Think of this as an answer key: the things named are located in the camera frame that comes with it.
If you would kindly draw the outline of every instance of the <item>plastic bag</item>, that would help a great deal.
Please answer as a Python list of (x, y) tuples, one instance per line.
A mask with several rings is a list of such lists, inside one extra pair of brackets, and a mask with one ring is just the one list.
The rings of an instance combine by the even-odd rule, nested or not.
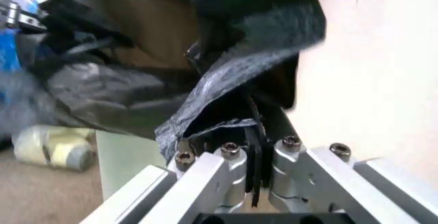
[(187, 71), (104, 65), (88, 54), (35, 62), (0, 73), (0, 91), (10, 99), (0, 109), (0, 134), (44, 124), (154, 138), (196, 81)]
[(94, 160), (95, 153), (87, 142), (90, 129), (34, 126), (12, 138), (18, 161), (84, 171)]
[[(199, 126), (200, 117), (215, 111), (226, 112), (227, 106), (210, 109), (227, 94), (248, 84), (261, 74), (287, 61), (297, 61), (300, 50), (320, 42), (325, 36), (325, 17), (317, 0), (192, 0), (201, 24), (201, 58), (212, 62), (182, 107), (155, 131), (156, 141), (167, 160), (175, 153), (177, 143), (193, 134), (212, 128)], [(232, 38), (241, 32), (242, 37)], [(220, 40), (215, 39), (217, 32)], [(224, 49), (218, 59), (211, 61), (209, 52)], [(274, 82), (275, 78), (266, 79)], [(280, 92), (288, 85), (278, 85)], [(234, 120), (228, 112), (227, 120)], [(218, 120), (226, 124), (227, 120)], [(234, 126), (252, 126), (234, 122)]]

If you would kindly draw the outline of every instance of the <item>crumpled plastic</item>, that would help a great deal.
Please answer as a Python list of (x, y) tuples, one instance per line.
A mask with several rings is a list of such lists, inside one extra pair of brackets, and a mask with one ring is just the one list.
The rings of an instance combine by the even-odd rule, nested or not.
[(154, 138), (197, 80), (186, 72), (104, 65), (82, 54), (0, 73), (0, 91), (10, 100), (0, 109), (0, 134), (44, 124)]
[[(222, 27), (243, 32), (244, 37), (214, 61), (178, 111), (156, 129), (156, 141), (167, 160), (178, 142), (191, 136), (188, 128), (209, 105), (325, 36), (326, 21), (317, 0), (193, 0), (193, 4), (199, 17), (212, 25), (220, 21)], [(204, 30), (201, 47), (209, 42), (206, 38), (214, 37), (212, 31)], [(233, 125), (247, 126), (238, 122)]]

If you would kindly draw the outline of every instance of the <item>silver metal part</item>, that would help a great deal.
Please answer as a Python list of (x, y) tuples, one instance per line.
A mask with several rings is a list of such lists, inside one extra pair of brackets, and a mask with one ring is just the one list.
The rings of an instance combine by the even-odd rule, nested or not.
[(283, 147), (290, 152), (299, 152), (301, 140), (296, 136), (286, 136), (282, 139)]
[(219, 150), (221, 151), (222, 157), (228, 160), (234, 160), (238, 158), (240, 154), (240, 147), (232, 142), (223, 144)]
[[(300, 145), (300, 151), (306, 147)], [(275, 143), (272, 160), (271, 191), (281, 197), (298, 197), (298, 189), (292, 171), (296, 170), (296, 162), (300, 153), (289, 150), (281, 139)]]
[[(217, 156), (224, 156), (223, 148), (217, 149), (214, 154)], [(232, 146), (233, 149), (233, 156), (231, 159), (226, 160), (229, 164), (230, 173), (231, 173), (231, 179), (233, 181), (230, 190), (225, 195), (225, 198), (221, 204), (221, 206), (235, 206), (238, 205), (240, 202), (245, 200), (245, 180), (246, 180), (246, 163), (247, 163), (247, 155), (245, 151), (240, 148), (239, 146), (235, 145)]]
[(31, 16), (28, 16), (28, 15), (20, 14), (18, 17), (18, 21), (22, 24), (25, 24), (25, 25), (28, 25), (31, 27), (40, 28), (40, 29), (47, 29), (46, 26), (41, 24), (37, 18), (33, 18)]
[(137, 223), (175, 182), (173, 172), (147, 166), (81, 223)]
[(359, 162), (354, 169), (421, 223), (438, 223), (438, 193), (385, 158)]
[(280, 212), (291, 213), (309, 213), (309, 206), (300, 197), (283, 198), (269, 191), (269, 202)]
[(330, 145), (330, 151), (338, 156), (342, 161), (348, 162), (351, 157), (351, 150), (348, 146), (341, 143), (334, 143)]
[(195, 155), (188, 151), (178, 152), (175, 155), (175, 163), (176, 167), (185, 172), (189, 169), (190, 166), (195, 162)]
[(309, 199), (315, 212), (335, 204), (356, 223), (417, 223), (328, 148), (302, 152), (295, 166), (299, 196)]
[(240, 202), (240, 203), (238, 203), (238, 204), (236, 204), (236, 205), (234, 205), (234, 206), (231, 206), (231, 207), (228, 207), (228, 206), (219, 206), (219, 207), (214, 211), (214, 213), (215, 213), (215, 214), (219, 214), (219, 213), (228, 213), (228, 214), (231, 214), (231, 213), (241, 213), (241, 212), (243, 211), (243, 205), (244, 205), (244, 203), (245, 203), (245, 200), (243, 200), (242, 202)]
[(17, 18), (17, 13), (18, 13), (18, 4), (16, 3), (10, 3), (9, 4), (9, 13), (8, 13), (8, 18), (6, 20), (6, 26), (8, 28), (14, 28), (16, 27), (16, 18)]
[(192, 223), (219, 206), (231, 183), (228, 163), (205, 152), (139, 223)]

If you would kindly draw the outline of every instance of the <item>black plastic bag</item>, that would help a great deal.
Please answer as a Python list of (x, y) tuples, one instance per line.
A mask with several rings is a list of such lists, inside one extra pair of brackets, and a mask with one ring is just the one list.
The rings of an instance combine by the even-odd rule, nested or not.
[[(291, 107), (293, 95), (284, 101), (276, 94), (290, 92), (291, 84), (284, 80), (294, 81), (295, 69), (277, 67), (290, 66), (285, 65), (290, 62), (296, 67), (299, 51), (320, 42), (325, 36), (326, 21), (317, 0), (192, 2), (199, 17), (201, 38), (196, 47), (199, 53), (190, 53), (197, 56), (191, 62), (201, 66), (197, 68), (199, 72), (206, 72), (181, 108), (155, 131), (156, 141), (167, 160), (184, 138), (220, 128), (227, 125), (227, 121), (233, 121), (234, 127), (253, 126), (255, 121), (251, 121), (251, 117), (236, 118), (232, 112), (227, 112), (227, 106), (217, 105), (218, 102), (227, 103), (221, 99), (235, 99), (227, 93), (242, 85), (263, 89), (263, 85), (257, 84), (260, 78), (263, 82), (277, 83), (278, 91), (268, 94), (268, 99), (280, 100), (284, 108)], [(272, 71), (285, 73), (284, 78), (278, 81), (275, 77), (262, 75)], [(207, 129), (199, 126), (202, 124), (197, 121), (200, 117), (213, 118), (215, 112), (225, 112), (228, 117), (224, 119), (226, 115), (222, 115), (222, 120), (209, 120), (209, 124), (215, 125)]]
[(88, 127), (154, 139), (154, 128), (182, 104), (198, 77), (187, 71), (104, 65), (80, 54), (0, 74), (8, 103), (0, 133), (32, 125)]

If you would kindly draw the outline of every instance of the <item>metal frame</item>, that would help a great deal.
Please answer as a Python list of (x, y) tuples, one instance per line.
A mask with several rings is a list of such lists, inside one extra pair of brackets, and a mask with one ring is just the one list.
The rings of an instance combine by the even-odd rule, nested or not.
[(193, 223), (213, 213), (231, 184), (228, 162), (204, 153), (139, 223)]
[(175, 182), (175, 173), (147, 166), (81, 223), (137, 223)]

